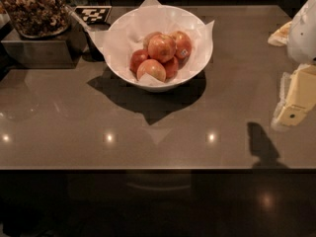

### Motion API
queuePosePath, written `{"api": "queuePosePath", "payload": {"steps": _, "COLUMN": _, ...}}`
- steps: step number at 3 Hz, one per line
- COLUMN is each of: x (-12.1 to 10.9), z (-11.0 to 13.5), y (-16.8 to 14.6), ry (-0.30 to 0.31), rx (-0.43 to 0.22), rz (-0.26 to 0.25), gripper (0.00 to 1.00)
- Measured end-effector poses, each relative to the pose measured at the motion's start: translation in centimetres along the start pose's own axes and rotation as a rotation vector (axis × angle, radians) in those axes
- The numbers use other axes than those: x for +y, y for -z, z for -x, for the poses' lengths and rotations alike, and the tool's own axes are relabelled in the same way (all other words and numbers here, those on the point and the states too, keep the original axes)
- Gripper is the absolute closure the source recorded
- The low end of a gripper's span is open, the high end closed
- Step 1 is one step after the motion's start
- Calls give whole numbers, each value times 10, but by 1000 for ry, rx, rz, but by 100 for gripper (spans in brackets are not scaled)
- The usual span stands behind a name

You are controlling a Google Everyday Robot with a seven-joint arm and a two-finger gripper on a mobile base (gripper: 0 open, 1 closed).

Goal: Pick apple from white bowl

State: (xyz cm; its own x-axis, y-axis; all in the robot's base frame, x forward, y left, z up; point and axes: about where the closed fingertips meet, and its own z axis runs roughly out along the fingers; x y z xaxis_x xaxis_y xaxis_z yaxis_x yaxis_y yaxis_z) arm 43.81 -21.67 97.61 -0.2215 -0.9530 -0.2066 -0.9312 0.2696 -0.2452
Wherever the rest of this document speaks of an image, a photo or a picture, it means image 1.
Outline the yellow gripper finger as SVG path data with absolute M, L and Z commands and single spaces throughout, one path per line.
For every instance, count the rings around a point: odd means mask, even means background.
M 285 23 L 272 33 L 268 38 L 268 44 L 273 46 L 286 46 L 288 42 L 289 29 L 291 27 L 291 21 Z
M 276 131 L 286 131 L 299 125 L 315 106 L 316 66 L 300 64 L 291 74 L 282 74 L 271 126 Z

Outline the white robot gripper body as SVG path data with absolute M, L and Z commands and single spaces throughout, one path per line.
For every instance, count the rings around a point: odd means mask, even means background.
M 302 64 L 316 63 L 316 0 L 307 0 L 291 21 L 288 56 Z

